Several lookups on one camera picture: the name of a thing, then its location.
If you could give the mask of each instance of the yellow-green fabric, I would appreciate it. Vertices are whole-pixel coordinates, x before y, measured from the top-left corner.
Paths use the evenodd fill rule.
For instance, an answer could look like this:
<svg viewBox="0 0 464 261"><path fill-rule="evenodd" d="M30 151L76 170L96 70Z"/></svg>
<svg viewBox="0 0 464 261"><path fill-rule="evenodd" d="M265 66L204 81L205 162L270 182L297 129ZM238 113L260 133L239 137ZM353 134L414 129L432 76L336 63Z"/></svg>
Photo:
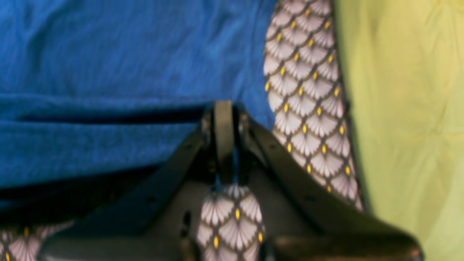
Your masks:
<svg viewBox="0 0 464 261"><path fill-rule="evenodd" d="M428 261L464 260L464 0L337 0L372 209Z"/></svg>

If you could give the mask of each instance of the wrinkled fabric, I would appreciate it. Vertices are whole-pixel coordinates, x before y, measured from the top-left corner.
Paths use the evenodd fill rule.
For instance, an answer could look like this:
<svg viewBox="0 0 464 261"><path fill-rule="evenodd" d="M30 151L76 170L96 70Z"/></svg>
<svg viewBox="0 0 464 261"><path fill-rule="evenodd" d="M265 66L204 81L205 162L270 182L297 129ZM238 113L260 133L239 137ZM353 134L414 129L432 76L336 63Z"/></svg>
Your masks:
<svg viewBox="0 0 464 261"><path fill-rule="evenodd" d="M428 261L464 256L464 1L336 1L359 160L376 215Z"/></svg>
<svg viewBox="0 0 464 261"><path fill-rule="evenodd" d="M262 51L274 5L1 0L0 189L160 164L195 126L170 113L214 100L272 128Z"/></svg>

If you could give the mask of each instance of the black mount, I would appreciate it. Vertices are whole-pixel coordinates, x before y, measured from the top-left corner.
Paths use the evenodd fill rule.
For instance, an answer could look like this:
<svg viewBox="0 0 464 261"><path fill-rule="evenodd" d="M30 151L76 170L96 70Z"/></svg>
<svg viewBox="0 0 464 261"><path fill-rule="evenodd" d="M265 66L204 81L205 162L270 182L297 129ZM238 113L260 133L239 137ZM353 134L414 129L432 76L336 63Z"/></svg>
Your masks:
<svg viewBox="0 0 464 261"><path fill-rule="evenodd" d="M217 176L247 185L260 202L260 260L423 260L415 238L328 194L230 101L206 110L172 157L120 201L49 238L38 260L201 260L196 229Z"/></svg>

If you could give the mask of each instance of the yellow dot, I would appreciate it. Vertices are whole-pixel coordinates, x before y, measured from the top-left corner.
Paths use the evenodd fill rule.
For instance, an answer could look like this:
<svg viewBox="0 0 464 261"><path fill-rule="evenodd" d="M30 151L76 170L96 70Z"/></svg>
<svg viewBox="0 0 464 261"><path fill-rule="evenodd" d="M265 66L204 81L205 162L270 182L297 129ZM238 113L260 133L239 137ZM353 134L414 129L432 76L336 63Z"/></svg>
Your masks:
<svg viewBox="0 0 464 261"><path fill-rule="evenodd" d="M219 238L217 236L214 237L214 248L218 249L219 247Z"/></svg>
<svg viewBox="0 0 464 261"><path fill-rule="evenodd" d="M237 220L240 220L240 209L237 209L237 210L235 211L235 218L236 218Z"/></svg>
<svg viewBox="0 0 464 261"><path fill-rule="evenodd" d="M335 91L334 91L335 97L337 97L340 94L340 92L341 92L340 87L335 88Z"/></svg>

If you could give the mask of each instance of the fan pattern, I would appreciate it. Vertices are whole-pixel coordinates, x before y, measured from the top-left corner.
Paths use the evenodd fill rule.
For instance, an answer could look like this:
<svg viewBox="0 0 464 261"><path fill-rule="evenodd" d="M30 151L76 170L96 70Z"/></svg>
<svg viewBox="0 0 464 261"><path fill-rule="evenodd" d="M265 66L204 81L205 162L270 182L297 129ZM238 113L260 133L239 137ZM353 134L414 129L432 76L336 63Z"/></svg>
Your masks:
<svg viewBox="0 0 464 261"><path fill-rule="evenodd" d="M281 0L264 55L275 136L308 175L361 210L331 1ZM70 224L0 230L0 261L34 261L45 238ZM205 260L253 261L264 237L259 203L248 188L233 185L205 199L197 236Z"/></svg>

